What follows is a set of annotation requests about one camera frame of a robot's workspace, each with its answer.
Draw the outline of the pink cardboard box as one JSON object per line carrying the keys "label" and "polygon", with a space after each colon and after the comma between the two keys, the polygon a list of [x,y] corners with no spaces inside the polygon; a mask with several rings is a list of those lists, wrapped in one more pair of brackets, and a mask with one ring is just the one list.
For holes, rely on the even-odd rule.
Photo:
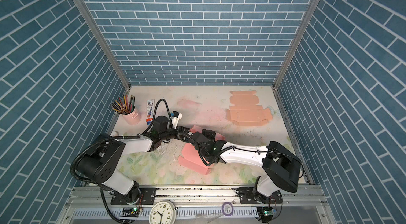
{"label": "pink cardboard box", "polygon": [[198,151],[190,143],[186,143],[183,147],[178,162],[181,166],[202,175],[207,175],[211,172],[211,167],[207,167],[203,164],[198,155]]}

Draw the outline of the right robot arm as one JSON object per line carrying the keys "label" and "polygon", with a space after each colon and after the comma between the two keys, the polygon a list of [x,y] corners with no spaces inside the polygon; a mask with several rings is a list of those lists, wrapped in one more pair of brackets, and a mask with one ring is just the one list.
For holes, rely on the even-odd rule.
{"label": "right robot arm", "polygon": [[216,140],[213,134],[203,130],[178,134],[178,137],[195,148],[206,166],[237,163],[262,168],[265,175],[257,178],[253,192],[257,197],[269,198],[279,190],[297,192],[302,162],[280,143],[270,141],[266,146],[244,146]]}

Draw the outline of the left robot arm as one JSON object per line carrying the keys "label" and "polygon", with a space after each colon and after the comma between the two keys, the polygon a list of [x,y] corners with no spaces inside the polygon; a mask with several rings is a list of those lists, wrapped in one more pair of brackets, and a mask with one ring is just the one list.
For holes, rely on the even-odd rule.
{"label": "left robot arm", "polygon": [[70,173],[79,181],[93,183],[102,191],[110,192],[125,205],[141,201],[139,184],[118,168],[123,155],[153,152],[162,142],[177,139],[179,133],[188,133],[188,127],[173,125],[172,121],[159,116],[147,129],[137,135],[111,136],[100,134],[93,143],[73,160]]}

